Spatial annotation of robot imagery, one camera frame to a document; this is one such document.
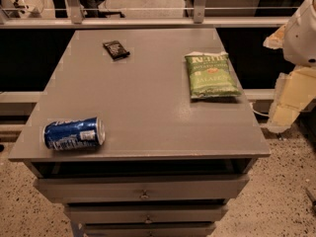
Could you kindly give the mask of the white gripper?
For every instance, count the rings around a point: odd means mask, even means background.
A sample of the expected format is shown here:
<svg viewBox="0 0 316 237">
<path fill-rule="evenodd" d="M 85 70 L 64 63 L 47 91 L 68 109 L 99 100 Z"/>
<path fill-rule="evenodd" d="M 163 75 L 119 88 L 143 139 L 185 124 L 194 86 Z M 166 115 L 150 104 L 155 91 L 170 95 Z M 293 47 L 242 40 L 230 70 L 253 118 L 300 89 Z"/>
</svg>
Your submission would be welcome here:
<svg viewBox="0 0 316 237">
<path fill-rule="evenodd" d="M 275 97 L 269 110 L 268 130 L 282 133 L 316 98 L 316 9 L 315 0 L 304 0 L 286 26 L 278 28 L 263 43 L 270 49 L 283 48 L 284 59 L 295 66 L 276 79 Z"/>
</svg>

